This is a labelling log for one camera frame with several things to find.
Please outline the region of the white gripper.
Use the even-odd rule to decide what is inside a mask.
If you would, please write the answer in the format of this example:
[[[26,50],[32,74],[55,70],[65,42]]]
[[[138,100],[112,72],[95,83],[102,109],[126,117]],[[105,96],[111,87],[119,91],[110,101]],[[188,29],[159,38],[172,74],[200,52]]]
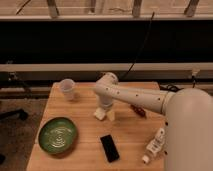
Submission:
[[[113,106],[113,100],[111,98],[100,96],[99,106],[100,107],[96,109],[96,115],[102,115],[104,113],[104,110],[106,110],[108,119],[110,121],[115,120],[115,111],[111,109]]]

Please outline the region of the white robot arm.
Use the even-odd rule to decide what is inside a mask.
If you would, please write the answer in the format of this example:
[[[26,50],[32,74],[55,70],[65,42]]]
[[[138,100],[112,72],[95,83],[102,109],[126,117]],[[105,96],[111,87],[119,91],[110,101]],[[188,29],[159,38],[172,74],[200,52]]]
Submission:
[[[120,86],[111,72],[93,91],[103,108],[116,99],[165,116],[164,171],[213,171],[213,96],[197,88],[171,92]]]

